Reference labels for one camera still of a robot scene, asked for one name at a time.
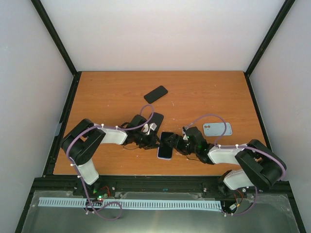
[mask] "brown wood surface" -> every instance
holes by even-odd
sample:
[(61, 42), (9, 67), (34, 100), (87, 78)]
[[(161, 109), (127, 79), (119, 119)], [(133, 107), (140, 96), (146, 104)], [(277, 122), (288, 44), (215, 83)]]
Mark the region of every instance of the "brown wood surface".
[[(69, 116), (65, 135), (82, 119), (116, 126), (130, 121), (147, 102), (145, 94), (163, 85), (168, 94), (153, 103), (164, 115), (160, 132), (181, 133), (181, 128), (207, 113), (222, 116), (231, 124), (233, 134), (219, 143), (235, 145), (255, 138), (264, 142), (259, 121), (242, 71), (122, 71), (83, 72)], [(146, 108), (143, 116), (148, 118)], [(215, 117), (198, 121), (220, 122)], [(215, 137), (208, 137), (213, 142)], [(206, 165), (187, 160), (173, 151), (170, 161), (158, 159), (156, 149), (125, 150), (122, 146), (101, 144), (93, 156), (97, 171), (104, 175), (222, 175), (237, 165)], [(54, 174), (75, 174), (62, 150)]]

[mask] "transparent plastic sheet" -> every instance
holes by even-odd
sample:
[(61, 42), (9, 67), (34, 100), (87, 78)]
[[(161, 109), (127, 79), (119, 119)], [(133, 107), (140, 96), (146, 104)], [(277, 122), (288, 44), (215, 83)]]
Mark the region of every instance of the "transparent plastic sheet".
[[(82, 208), (38, 207), (39, 197), (82, 198), (73, 196), (71, 192), (66, 191), (35, 192), (23, 233), (299, 232), (286, 195), (259, 194), (256, 206), (243, 216), (224, 217), (222, 213), (196, 210), (124, 210), (121, 218), (116, 221), (104, 221), (96, 215), (85, 215)], [(116, 193), (116, 197), (136, 200), (203, 200), (202, 195), (189, 193), (129, 192)], [(248, 208), (252, 199), (252, 195), (248, 195), (239, 207), (239, 212)], [(113, 217), (118, 212), (119, 210), (107, 209), (103, 210), (101, 214)]]

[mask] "black smartphone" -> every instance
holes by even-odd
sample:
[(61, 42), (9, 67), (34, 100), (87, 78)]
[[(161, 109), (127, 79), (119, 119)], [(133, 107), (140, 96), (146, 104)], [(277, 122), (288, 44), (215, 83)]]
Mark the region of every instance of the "black smartphone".
[(155, 102), (157, 99), (161, 98), (162, 96), (164, 96), (165, 94), (168, 93), (168, 90), (165, 89), (164, 86), (159, 86), (157, 87), (155, 90), (149, 92), (147, 95), (144, 96), (144, 99), (148, 102), (148, 103), (153, 103)]
[(162, 114), (154, 112), (154, 115), (152, 116), (151, 120), (148, 122), (148, 124), (151, 124), (151, 123), (156, 124), (155, 133), (159, 131), (163, 118), (164, 116)]
[(172, 136), (174, 133), (172, 132), (162, 132), (160, 136), (160, 140), (162, 141), (162, 147), (157, 149), (157, 157), (159, 159), (167, 159), (170, 160), (173, 154), (173, 148), (164, 143), (164, 140), (168, 137)]

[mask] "purple-edged phone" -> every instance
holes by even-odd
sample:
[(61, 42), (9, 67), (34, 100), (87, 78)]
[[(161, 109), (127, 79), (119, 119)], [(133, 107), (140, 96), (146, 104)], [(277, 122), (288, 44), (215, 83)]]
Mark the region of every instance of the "purple-edged phone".
[(164, 143), (164, 140), (170, 136), (172, 136), (174, 133), (172, 132), (162, 132), (160, 136), (160, 140), (163, 142), (162, 147), (159, 147), (157, 149), (157, 157), (159, 159), (167, 159), (170, 160), (172, 158), (173, 154), (173, 148), (169, 147), (166, 143)]

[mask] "white wall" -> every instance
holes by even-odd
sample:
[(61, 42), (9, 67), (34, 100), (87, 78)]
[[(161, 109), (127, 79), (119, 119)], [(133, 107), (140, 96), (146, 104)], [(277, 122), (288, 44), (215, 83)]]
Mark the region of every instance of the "white wall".
[(0, 231), (15, 231), (72, 76), (30, 0), (0, 0)]
[(251, 76), (275, 153), (311, 232), (311, 1), (296, 1)]
[(78, 70), (246, 70), (284, 0), (43, 0)]

